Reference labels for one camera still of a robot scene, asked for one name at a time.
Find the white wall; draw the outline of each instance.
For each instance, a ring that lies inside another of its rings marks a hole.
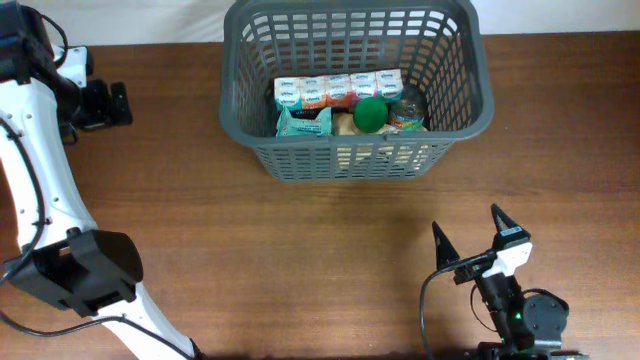
[[[57,21],[72,45],[111,45],[222,41],[224,15],[234,0],[20,2]],[[483,34],[640,30],[640,0],[472,2]]]

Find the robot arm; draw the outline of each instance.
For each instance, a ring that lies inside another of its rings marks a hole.
[[[112,85],[109,96],[104,82],[87,82],[93,64],[86,48],[67,49],[56,66],[58,52],[37,11],[8,3],[0,20],[0,159],[26,254],[6,262],[5,275],[58,309],[103,323],[140,359],[201,357],[149,296],[131,239],[98,230],[65,156],[64,129],[131,123],[124,85]]]

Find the round green object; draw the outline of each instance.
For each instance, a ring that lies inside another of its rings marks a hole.
[[[356,105],[353,122],[360,131],[374,133],[384,126],[389,119],[389,109],[384,100],[370,97],[362,99]]]

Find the plastic basket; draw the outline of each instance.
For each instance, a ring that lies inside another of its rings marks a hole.
[[[283,181],[414,178],[493,117],[468,0],[245,0],[224,30],[220,122]],[[431,131],[274,137],[274,78],[393,68],[426,97]]]

